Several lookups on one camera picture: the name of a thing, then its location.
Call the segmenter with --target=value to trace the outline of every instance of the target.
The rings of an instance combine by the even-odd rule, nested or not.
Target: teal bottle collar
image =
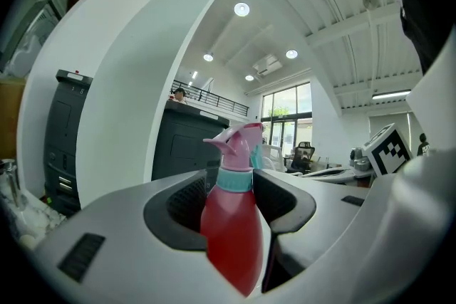
[[[217,186],[227,192],[249,192],[252,190],[252,177],[252,171],[240,172],[219,168]]]

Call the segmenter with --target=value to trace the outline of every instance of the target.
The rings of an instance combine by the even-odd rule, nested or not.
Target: black cabinet
[[[220,150],[203,139],[214,138],[228,127],[229,121],[225,118],[168,101],[155,146],[152,180],[218,168]]]
[[[92,78],[59,70],[44,141],[46,195],[66,216],[81,209],[76,182],[76,140],[79,120]]]

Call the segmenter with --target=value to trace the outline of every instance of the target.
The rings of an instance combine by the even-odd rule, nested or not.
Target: cardboard box
[[[16,159],[16,131],[25,79],[0,79],[0,159]]]

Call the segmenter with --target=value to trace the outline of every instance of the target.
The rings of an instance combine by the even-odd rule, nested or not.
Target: doorway
[[[296,121],[284,120],[272,123],[270,145],[282,148],[283,156],[291,154],[294,148]]]

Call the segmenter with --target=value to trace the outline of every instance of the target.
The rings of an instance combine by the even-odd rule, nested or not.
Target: red spray bottle
[[[261,123],[236,125],[214,139],[222,165],[217,183],[206,199],[201,234],[207,237],[207,256],[217,270],[248,296],[261,273],[263,235],[252,189],[253,169],[261,168]]]

